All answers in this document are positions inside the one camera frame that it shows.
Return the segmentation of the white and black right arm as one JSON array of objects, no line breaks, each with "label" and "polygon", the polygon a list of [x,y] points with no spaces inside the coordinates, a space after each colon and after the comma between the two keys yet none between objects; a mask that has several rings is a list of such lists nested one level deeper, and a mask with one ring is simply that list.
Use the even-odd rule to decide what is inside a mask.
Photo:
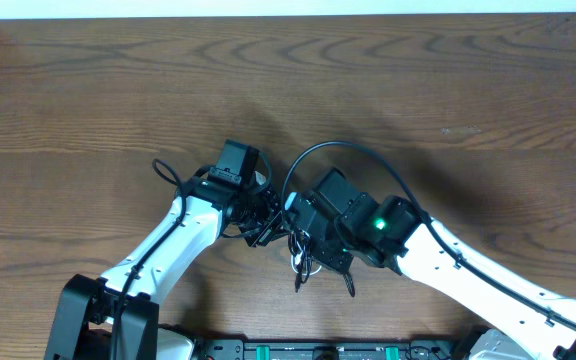
[{"label": "white and black right arm", "polygon": [[533,359],[576,359],[576,299],[496,263],[403,198],[331,200],[292,194],[286,206],[308,240],[427,285],[489,322]]}]

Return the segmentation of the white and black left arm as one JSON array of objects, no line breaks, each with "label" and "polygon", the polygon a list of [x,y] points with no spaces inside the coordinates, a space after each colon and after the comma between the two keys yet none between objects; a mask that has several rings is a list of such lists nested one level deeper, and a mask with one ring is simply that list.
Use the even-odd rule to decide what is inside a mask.
[{"label": "white and black left arm", "polygon": [[97,278],[74,275],[58,301],[47,359],[190,359],[196,343],[159,323],[161,305],[191,263],[235,225],[251,245],[274,240],[280,204],[269,178],[248,186],[194,176],[126,258]]}]

